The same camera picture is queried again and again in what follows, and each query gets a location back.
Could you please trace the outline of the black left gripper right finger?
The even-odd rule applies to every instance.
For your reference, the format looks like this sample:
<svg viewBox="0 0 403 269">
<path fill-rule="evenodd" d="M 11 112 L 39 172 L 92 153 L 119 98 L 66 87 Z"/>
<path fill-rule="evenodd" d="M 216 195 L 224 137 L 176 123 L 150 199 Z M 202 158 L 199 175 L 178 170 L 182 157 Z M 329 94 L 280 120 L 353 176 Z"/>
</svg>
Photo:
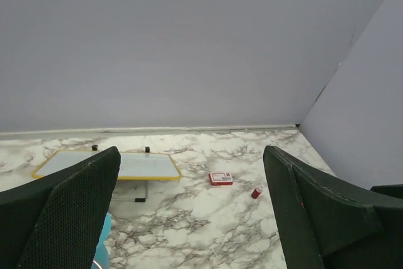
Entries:
<svg viewBox="0 0 403 269">
<path fill-rule="evenodd" d="M 268 146 L 264 170 L 288 268 L 401 268 L 402 186 L 352 185 Z"/>
</svg>

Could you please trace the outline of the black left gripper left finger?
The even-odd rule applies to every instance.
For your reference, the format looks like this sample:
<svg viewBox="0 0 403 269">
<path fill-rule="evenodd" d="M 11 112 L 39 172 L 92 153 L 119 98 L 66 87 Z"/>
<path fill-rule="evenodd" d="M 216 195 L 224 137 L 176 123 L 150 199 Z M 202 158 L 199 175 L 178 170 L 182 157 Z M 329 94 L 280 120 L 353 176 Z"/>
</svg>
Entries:
<svg viewBox="0 0 403 269">
<path fill-rule="evenodd" d="M 110 147 L 1 192 L 1 268 L 91 268 L 118 178 Z"/>
</svg>

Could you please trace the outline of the blue plastic wine glass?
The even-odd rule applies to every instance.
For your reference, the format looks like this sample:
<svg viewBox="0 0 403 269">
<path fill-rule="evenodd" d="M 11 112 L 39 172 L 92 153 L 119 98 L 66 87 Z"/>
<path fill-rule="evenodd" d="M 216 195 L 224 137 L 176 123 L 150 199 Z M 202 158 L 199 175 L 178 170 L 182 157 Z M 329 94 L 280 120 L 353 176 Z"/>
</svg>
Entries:
<svg viewBox="0 0 403 269">
<path fill-rule="evenodd" d="M 111 215 L 106 214 L 101 235 L 99 237 L 99 242 L 96 247 L 96 253 L 92 263 L 92 269 L 109 269 L 110 268 L 110 257 L 108 250 L 105 246 L 105 242 L 108 239 L 111 232 Z"/>
</svg>

